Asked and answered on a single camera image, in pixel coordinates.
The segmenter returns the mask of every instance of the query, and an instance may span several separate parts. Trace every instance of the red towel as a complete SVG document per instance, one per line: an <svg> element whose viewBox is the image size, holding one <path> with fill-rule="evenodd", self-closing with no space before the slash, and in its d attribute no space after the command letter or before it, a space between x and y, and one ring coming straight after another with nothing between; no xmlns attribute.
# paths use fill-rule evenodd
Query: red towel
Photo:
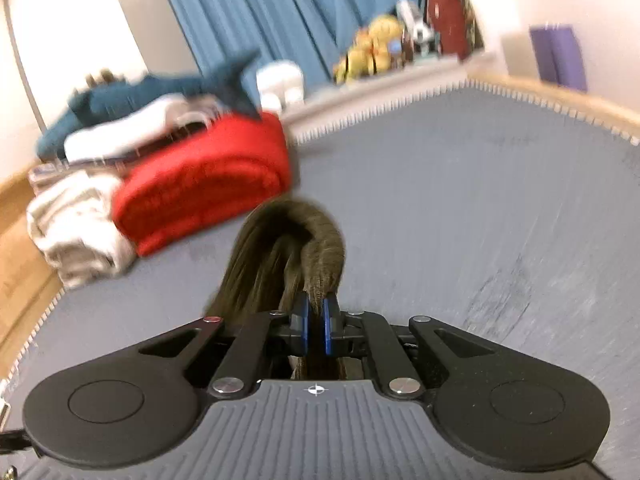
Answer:
<svg viewBox="0 0 640 480"><path fill-rule="evenodd" d="M278 118L228 114L136 167L114 195L113 221L146 256L249 211L290 184Z"/></svg>

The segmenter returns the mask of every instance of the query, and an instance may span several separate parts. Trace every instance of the ribbed gray plate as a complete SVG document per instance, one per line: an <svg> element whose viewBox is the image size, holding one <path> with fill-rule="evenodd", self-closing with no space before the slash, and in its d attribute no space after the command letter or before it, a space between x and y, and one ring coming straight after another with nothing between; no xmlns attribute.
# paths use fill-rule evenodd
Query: ribbed gray plate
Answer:
<svg viewBox="0 0 640 480"><path fill-rule="evenodd" d="M385 399L370 381L263 381L251 397L218 402L180 446L146 463L88 471L41 460L24 480L601 480L581 464L513 473L457 452L415 402Z"/></svg>
<svg viewBox="0 0 640 480"><path fill-rule="evenodd" d="M346 239L344 309L396 324L431 315L584 375L611 407L596 464L638 480L640 148L462 89L298 151L297 192L323 204ZM10 384L11 425L47 375L197 318L241 223L65 295Z"/></svg>

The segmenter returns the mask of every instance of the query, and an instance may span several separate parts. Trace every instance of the stack of clothing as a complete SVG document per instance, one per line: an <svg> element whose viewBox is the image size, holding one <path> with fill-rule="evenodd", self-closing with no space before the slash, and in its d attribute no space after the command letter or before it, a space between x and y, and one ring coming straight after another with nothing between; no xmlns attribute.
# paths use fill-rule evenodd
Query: stack of clothing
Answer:
<svg viewBox="0 0 640 480"><path fill-rule="evenodd" d="M246 212L289 189L277 117L239 76L255 53L208 76L114 80L73 95L36 150L34 243L65 286L115 276L136 253Z"/></svg>

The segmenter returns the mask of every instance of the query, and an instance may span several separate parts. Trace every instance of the curtain fold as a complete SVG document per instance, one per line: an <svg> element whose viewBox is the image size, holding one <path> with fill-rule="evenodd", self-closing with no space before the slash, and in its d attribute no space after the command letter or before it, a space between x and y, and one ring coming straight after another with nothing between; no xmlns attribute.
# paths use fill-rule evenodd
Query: curtain fold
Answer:
<svg viewBox="0 0 640 480"><path fill-rule="evenodd" d="M257 99L255 70L273 60L300 65L307 89L329 81L357 28L397 0L169 1L202 72L230 54L260 49L258 63L243 81Z"/></svg>

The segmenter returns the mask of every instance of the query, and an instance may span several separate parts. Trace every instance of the beige folded cloth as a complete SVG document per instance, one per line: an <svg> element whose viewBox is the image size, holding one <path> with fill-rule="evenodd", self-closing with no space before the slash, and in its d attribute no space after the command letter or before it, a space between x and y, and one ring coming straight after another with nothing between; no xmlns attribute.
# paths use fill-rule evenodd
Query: beige folded cloth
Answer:
<svg viewBox="0 0 640 480"><path fill-rule="evenodd" d="M29 236L65 287L116 276L135 259L133 245L111 221L111 197L121 183L112 174L78 171L27 207Z"/></svg>

